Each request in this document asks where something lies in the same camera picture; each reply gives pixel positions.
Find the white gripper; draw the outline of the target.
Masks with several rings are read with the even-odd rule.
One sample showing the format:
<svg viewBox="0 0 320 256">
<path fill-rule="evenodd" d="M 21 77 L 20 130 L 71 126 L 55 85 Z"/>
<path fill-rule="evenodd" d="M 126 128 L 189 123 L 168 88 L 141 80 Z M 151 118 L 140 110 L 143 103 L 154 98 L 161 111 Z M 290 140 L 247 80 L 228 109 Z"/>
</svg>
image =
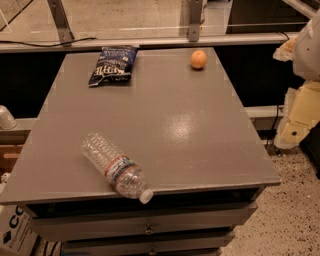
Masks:
<svg viewBox="0 0 320 256">
<path fill-rule="evenodd" d="M 276 131 L 274 145 L 292 149 L 300 144 L 320 121 L 320 82 L 307 81 L 296 92 L 289 112 Z"/>
</svg>

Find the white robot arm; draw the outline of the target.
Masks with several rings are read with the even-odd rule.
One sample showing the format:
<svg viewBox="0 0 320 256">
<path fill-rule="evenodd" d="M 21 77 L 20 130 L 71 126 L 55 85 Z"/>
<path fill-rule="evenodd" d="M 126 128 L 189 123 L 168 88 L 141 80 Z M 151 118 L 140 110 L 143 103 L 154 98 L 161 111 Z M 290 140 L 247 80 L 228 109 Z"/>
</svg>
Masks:
<svg viewBox="0 0 320 256">
<path fill-rule="evenodd" d="M 294 74 L 304 79 L 298 89 L 287 90 L 283 118 L 274 138 L 277 148 L 291 149 L 320 121 L 320 10 L 297 37 L 276 49 L 273 58 L 291 61 Z"/>
</svg>

